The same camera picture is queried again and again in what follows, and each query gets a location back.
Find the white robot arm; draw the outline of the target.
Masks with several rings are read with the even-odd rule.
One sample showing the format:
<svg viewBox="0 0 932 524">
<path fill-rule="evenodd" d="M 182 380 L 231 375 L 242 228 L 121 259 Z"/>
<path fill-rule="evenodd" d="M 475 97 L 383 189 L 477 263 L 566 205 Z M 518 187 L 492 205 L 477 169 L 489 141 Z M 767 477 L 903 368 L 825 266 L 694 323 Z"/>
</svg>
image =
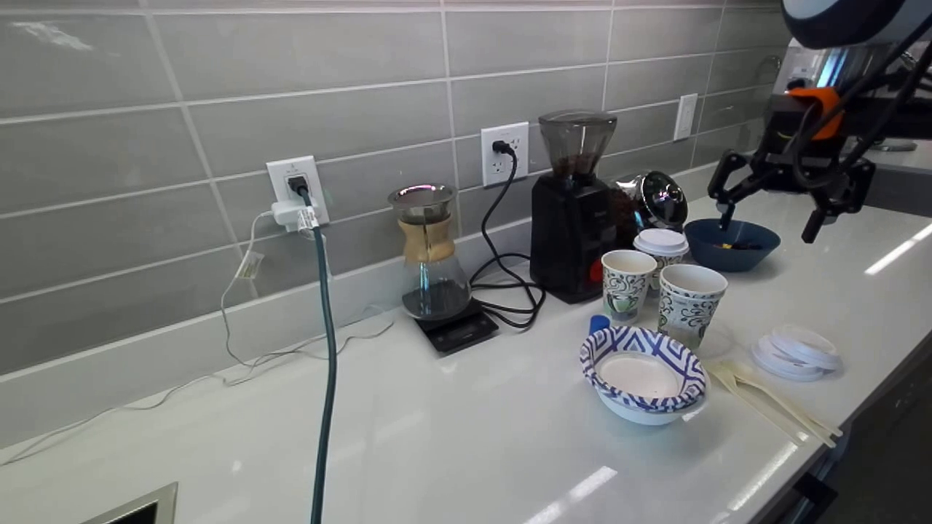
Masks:
<svg viewBox="0 0 932 524">
<path fill-rule="evenodd" d="M 804 51 L 840 52 L 834 78 L 788 83 L 770 99 L 757 151 L 725 151 L 709 196 L 728 228 L 757 189 L 808 192 L 817 209 L 801 240 L 812 243 L 862 209 L 878 171 L 869 150 L 932 138 L 932 0 L 782 0 L 782 16 Z"/>
</svg>

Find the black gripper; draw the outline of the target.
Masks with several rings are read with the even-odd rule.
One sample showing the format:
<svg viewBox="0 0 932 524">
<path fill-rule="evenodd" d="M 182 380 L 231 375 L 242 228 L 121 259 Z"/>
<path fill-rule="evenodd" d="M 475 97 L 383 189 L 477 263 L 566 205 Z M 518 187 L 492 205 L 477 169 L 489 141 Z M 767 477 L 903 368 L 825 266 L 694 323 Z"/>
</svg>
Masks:
<svg viewBox="0 0 932 524">
<path fill-rule="evenodd" d="M 742 198 L 761 189 L 809 192 L 801 240 L 812 246 L 825 225 L 860 214 L 874 182 L 874 167 L 847 150 L 850 99 L 834 88 L 792 84 L 767 109 L 763 141 L 751 157 L 725 151 L 709 182 L 721 225 L 728 228 Z"/>
</svg>

